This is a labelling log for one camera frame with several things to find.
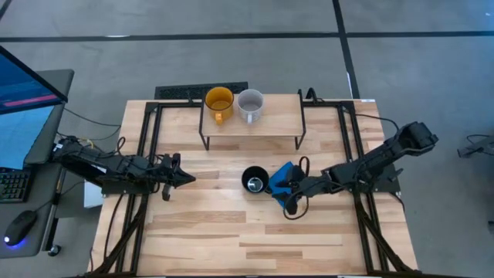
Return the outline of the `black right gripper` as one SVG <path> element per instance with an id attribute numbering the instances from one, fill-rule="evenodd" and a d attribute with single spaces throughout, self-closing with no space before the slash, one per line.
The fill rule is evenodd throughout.
<path id="1" fill-rule="evenodd" d="M 332 184 L 327 175 L 319 177 L 307 176 L 300 166 L 294 166 L 289 174 L 289 180 L 276 183 L 277 195 L 289 195 L 285 200 L 284 215 L 297 213 L 297 202 L 305 197 L 312 198 L 315 195 L 331 194 Z"/>

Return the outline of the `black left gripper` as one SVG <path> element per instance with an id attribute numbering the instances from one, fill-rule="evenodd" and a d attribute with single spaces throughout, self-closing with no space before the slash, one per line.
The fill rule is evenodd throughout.
<path id="1" fill-rule="evenodd" d="M 196 179 L 181 169 L 181 155 L 179 153 L 163 154 L 157 157 L 158 164 L 155 166 L 154 174 L 156 180 L 163 185 L 162 199 L 168 202 L 171 198 L 172 188 L 177 189 L 182 185 L 196 181 Z"/>

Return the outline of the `blue cloth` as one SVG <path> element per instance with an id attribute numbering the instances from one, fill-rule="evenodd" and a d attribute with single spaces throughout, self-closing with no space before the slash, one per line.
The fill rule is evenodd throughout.
<path id="1" fill-rule="evenodd" d="M 269 186 L 266 191 L 279 203 L 279 205 L 283 208 L 285 205 L 285 200 L 289 197 L 289 195 L 277 195 L 276 194 L 276 183 L 282 180 L 289 180 L 289 174 L 291 173 L 294 164 L 289 161 L 284 164 L 277 172 L 275 172 L 269 178 Z"/>

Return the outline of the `black mug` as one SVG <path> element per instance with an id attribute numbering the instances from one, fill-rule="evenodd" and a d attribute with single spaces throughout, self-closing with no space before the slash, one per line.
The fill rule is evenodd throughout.
<path id="1" fill-rule="evenodd" d="M 244 189 L 249 193 L 262 193 L 269 186 L 269 174 L 262 167 L 248 167 L 242 173 L 242 185 Z"/>

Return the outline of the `yellow mug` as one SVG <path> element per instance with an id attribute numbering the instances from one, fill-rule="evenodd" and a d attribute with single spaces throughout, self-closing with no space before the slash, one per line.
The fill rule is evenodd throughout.
<path id="1" fill-rule="evenodd" d="M 223 124 L 234 114 L 233 92 L 223 86 L 210 89 L 205 95 L 205 105 L 217 125 Z"/>

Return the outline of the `light grey mug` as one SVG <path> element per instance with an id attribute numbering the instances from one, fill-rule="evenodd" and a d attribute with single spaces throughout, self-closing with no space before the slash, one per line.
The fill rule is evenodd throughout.
<path id="1" fill-rule="evenodd" d="M 262 116 L 264 97 L 258 90 L 243 90 L 238 95 L 237 104 L 240 117 L 247 124 L 253 124 Z"/>

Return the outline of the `black floor grille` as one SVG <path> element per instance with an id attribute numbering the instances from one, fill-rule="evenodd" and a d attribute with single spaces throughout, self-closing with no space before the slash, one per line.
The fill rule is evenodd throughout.
<path id="1" fill-rule="evenodd" d="M 225 87 L 234 94 L 249 88 L 247 82 L 233 83 L 204 83 L 175 86 L 157 86 L 155 88 L 155 100 L 200 100 L 209 90 L 215 87 Z"/>

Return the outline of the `white box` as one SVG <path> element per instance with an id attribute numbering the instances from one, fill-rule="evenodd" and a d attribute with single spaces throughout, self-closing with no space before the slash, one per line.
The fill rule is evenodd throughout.
<path id="1" fill-rule="evenodd" d="M 100 186 L 89 181 L 84 182 L 83 207 L 91 209 L 103 204 L 103 194 Z"/>

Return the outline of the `grey monitor stand panel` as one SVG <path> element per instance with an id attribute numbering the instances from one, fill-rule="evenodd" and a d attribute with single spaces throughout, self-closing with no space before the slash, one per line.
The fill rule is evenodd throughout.
<path id="1" fill-rule="evenodd" d="M 37 71 L 37 73 L 63 95 L 66 97 L 69 95 L 69 90 L 75 74 L 73 69 L 51 69 Z M 53 107 L 52 112 L 48 116 L 43 128 L 31 147 L 31 150 L 25 157 L 25 166 L 31 164 L 44 164 L 49 160 L 64 107 L 64 104 L 55 105 Z"/>

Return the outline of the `grey desk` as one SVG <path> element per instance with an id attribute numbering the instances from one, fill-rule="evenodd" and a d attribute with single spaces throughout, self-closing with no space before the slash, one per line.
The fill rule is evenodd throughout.
<path id="1" fill-rule="evenodd" d="M 0 259 L 36 256 L 42 249 L 46 226 L 49 221 L 51 205 L 47 204 L 56 193 L 57 183 L 62 171 L 60 164 L 41 164 L 34 174 L 32 187 L 26 202 L 0 203 Z M 16 246 L 7 246 L 4 242 L 8 225 L 21 212 L 35 211 L 37 220 L 26 237 Z"/>

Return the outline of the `black keyboard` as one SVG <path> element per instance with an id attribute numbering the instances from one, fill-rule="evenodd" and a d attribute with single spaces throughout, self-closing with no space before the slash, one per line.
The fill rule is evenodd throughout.
<path id="1" fill-rule="evenodd" d="M 26 202 L 31 184 L 30 170 L 0 168 L 0 203 Z"/>

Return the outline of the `black computer mouse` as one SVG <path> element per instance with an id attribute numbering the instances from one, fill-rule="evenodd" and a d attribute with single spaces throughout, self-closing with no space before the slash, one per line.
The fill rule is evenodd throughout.
<path id="1" fill-rule="evenodd" d="M 36 211 L 26 210 L 21 212 L 5 230 L 4 244 L 17 246 L 28 235 L 36 220 Z"/>

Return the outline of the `computer monitor with dark screen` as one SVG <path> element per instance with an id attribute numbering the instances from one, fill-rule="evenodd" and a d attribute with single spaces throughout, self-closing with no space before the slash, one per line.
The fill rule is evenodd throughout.
<path id="1" fill-rule="evenodd" d="M 0 46 L 0 114 L 66 103 L 68 97 Z"/>

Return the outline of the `black right mounting frame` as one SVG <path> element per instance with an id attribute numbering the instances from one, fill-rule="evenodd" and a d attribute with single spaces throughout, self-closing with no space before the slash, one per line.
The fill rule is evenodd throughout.
<path id="1" fill-rule="evenodd" d="M 314 98 L 311 102 L 303 101 L 303 109 L 306 107 L 335 107 L 337 109 L 343 138 L 343 146 L 348 158 L 346 163 L 352 162 L 352 160 L 350 160 L 351 151 L 350 141 L 347 134 L 347 125 L 343 115 L 343 111 L 347 110 L 350 114 L 358 159 L 365 155 L 357 123 L 357 114 L 355 113 L 355 108 L 352 102 L 325 101 Z M 399 258 L 381 234 L 381 227 L 377 216 L 375 200 L 372 194 L 373 190 L 374 183 L 371 187 L 366 189 L 354 188 L 351 190 L 346 190 L 349 191 L 354 198 L 354 207 L 357 214 L 360 240 L 363 248 L 364 262 L 367 273 L 369 275 L 381 274 L 382 276 L 414 273 L 415 271 Z"/>

